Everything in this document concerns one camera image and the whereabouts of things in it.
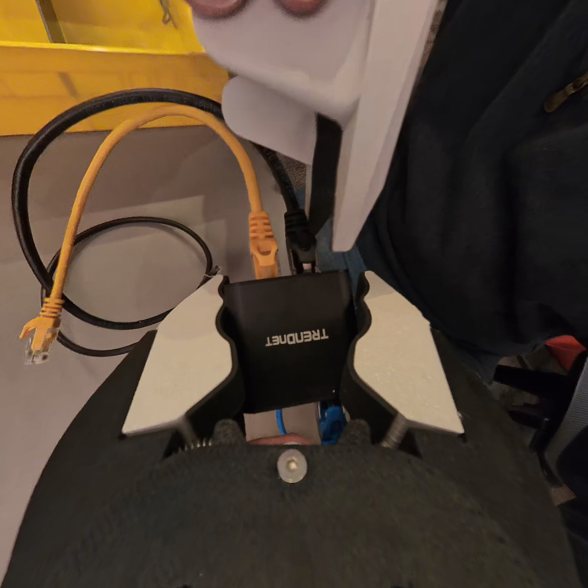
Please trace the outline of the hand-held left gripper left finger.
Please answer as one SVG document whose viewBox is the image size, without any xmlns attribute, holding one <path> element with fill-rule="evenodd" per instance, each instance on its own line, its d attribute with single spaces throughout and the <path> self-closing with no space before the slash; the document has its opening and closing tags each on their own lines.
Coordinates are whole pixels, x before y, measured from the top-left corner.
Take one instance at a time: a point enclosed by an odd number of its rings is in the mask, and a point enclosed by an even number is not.
<svg viewBox="0 0 588 588">
<path fill-rule="evenodd" d="M 159 325 L 122 433 L 177 430 L 211 437 L 216 424 L 242 409 L 245 385 L 235 342 L 227 335 L 223 287 L 216 275 Z"/>
</svg>

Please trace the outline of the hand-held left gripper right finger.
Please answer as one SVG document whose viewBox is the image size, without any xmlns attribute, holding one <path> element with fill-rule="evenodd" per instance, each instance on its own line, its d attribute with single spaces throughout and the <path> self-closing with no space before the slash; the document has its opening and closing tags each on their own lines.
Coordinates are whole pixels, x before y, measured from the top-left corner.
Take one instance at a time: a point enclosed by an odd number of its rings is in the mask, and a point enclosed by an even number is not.
<svg viewBox="0 0 588 588">
<path fill-rule="evenodd" d="M 397 448 L 407 432 L 465 432 L 430 324 L 372 271 L 356 289 L 357 335 L 342 373 L 342 405 L 371 444 Z"/>
</svg>

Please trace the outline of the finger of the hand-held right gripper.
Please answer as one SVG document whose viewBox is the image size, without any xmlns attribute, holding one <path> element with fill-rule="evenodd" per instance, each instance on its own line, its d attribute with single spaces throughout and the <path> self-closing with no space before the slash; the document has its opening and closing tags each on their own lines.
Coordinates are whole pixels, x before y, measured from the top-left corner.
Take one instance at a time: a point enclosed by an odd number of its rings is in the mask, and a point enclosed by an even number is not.
<svg viewBox="0 0 588 588">
<path fill-rule="evenodd" d="M 385 184 L 439 1 L 372 1 L 359 95 L 342 122 L 316 117 L 307 213 L 317 233 L 332 220 L 330 250 L 349 251 Z"/>
</svg>

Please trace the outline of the black network switch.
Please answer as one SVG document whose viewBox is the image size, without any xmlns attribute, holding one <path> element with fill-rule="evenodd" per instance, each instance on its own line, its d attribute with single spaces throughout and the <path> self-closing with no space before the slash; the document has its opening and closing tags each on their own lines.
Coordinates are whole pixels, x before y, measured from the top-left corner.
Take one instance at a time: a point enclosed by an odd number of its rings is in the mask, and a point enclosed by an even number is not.
<svg viewBox="0 0 588 588">
<path fill-rule="evenodd" d="M 226 283 L 222 296 L 245 386 L 243 413 L 339 399 L 357 333 L 346 270 Z"/>
</svg>

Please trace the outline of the person's right hand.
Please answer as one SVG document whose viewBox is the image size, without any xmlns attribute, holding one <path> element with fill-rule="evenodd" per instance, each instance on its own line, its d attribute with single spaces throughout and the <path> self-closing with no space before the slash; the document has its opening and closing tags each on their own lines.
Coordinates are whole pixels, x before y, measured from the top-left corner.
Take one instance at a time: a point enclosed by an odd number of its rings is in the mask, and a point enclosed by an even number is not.
<svg viewBox="0 0 588 588">
<path fill-rule="evenodd" d="M 194 14 L 203 18 L 227 18 L 238 13 L 248 1 L 186 1 Z M 320 10 L 326 1 L 275 1 L 296 16 L 308 16 Z"/>
</svg>

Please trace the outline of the person's dark jacket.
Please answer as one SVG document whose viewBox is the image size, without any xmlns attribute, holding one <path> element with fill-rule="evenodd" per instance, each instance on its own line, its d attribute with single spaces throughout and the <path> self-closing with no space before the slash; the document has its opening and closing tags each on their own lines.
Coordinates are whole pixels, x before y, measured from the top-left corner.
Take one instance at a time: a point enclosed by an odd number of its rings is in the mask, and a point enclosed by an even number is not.
<svg viewBox="0 0 588 588">
<path fill-rule="evenodd" d="M 447 1 L 357 244 L 469 361 L 587 342 L 587 1 Z"/>
</svg>

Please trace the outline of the red object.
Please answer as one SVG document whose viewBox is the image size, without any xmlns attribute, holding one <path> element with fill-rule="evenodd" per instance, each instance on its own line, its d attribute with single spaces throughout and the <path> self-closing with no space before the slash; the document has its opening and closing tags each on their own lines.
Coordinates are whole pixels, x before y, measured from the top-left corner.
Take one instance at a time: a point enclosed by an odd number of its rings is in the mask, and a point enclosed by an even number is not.
<svg viewBox="0 0 588 588">
<path fill-rule="evenodd" d="M 587 348 L 573 336 L 555 337 L 546 342 L 546 347 L 565 371 L 570 372 L 576 366 L 582 372 Z"/>
</svg>

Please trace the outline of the yellow storage box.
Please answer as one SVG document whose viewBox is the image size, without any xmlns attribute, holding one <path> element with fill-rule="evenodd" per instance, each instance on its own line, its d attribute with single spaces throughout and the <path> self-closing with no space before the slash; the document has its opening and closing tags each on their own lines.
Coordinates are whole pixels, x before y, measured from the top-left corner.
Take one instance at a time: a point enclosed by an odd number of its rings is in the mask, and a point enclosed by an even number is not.
<svg viewBox="0 0 588 588">
<path fill-rule="evenodd" d="M 228 80 L 185 1 L 1 1 L 1 136 L 33 135 L 68 108 L 122 90 L 221 102 Z"/>
</svg>

